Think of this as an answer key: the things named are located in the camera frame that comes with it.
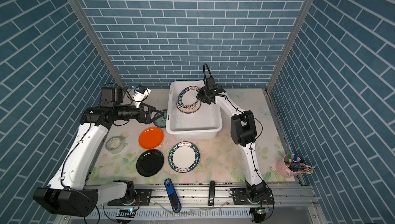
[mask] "blue brick wallpaper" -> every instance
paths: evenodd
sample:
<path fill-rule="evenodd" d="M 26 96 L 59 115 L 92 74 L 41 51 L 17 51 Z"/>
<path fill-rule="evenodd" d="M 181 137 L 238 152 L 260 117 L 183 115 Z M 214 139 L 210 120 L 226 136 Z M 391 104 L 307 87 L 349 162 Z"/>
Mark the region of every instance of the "blue brick wallpaper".
<path fill-rule="evenodd" d="M 304 0 L 79 0 L 124 83 L 265 87 Z"/>
<path fill-rule="evenodd" d="M 330 223 L 395 223 L 395 0 L 314 0 L 272 91 Z"/>
<path fill-rule="evenodd" d="M 55 220 L 32 194 L 111 80 L 66 0 L 0 0 L 0 223 Z"/>

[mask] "floral pattern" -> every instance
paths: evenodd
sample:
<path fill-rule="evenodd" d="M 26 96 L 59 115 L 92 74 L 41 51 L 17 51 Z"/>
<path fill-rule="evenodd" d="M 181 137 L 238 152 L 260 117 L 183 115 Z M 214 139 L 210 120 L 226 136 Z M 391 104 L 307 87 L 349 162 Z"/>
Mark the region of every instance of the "floral pattern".
<path fill-rule="evenodd" d="M 166 109 L 166 100 L 169 90 L 152 90 L 146 103 L 156 106 L 157 109 Z M 263 125 L 262 135 L 256 142 L 256 154 L 259 169 L 265 181 L 294 181 L 294 178 L 284 179 L 276 172 L 276 163 L 284 156 L 284 149 L 275 128 L 265 97 L 260 89 L 229 89 L 227 93 L 231 99 L 245 110 L 251 110 Z M 118 154 L 111 154 L 105 146 L 101 149 L 99 157 L 88 179 L 89 185 L 102 185 L 114 180 L 133 180 L 135 184 L 162 184 L 165 179 L 171 178 L 173 183 L 207 183 L 215 182 L 244 182 L 245 169 L 240 148 L 230 137 L 229 117 L 222 117 L 223 128 L 214 139 L 191 140 L 200 151 L 200 162 L 190 172 L 175 172 L 167 160 L 171 148 L 181 142 L 172 135 L 164 132 L 163 142 L 156 148 L 160 150 L 165 162 L 162 169 L 152 177 L 143 177 L 136 170 L 136 161 L 145 151 L 138 143 L 140 133 L 148 127 L 137 122 L 121 127 L 113 126 L 106 141 L 114 136 L 125 140 L 125 148 Z M 256 123 L 257 132 L 260 125 Z"/>

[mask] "white plastic bin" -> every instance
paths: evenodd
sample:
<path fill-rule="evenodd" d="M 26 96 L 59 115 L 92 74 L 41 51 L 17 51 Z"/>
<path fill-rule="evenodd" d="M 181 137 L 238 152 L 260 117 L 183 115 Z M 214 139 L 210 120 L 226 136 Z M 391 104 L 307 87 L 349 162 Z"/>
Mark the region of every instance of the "white plastic bin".
<path fill-rule="evenodd" d="M 204 86 L 200 81 L 175 81 L 170 85 L 169 104 L 167 106 L 166 131 L 177 140 L 211 139 L 222 129 L 220 107 L 211 103 L 201 103 L 194 113 L 182 113 L 176 107 L 178 95 L 189 86 Z"/>

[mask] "pen holder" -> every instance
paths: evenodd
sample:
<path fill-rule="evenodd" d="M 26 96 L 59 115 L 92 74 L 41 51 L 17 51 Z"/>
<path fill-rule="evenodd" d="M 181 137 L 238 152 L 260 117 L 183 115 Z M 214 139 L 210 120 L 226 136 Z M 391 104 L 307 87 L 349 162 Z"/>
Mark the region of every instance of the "pen holder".
<path fill-rule="evenodd" d="M 292 172 L 287 165 L 285 164 L 285 162 L 288 162 L 288 154 L 286 154 L 284 156 L 284 158 L 282 160 L 279 160 L 279 162 L 277 162 L 276 164 L 276 171 L 279 173 L 279 175 L 283 178 L 290 178 L 295 176 L 297 173 L 296 172 Z"/>

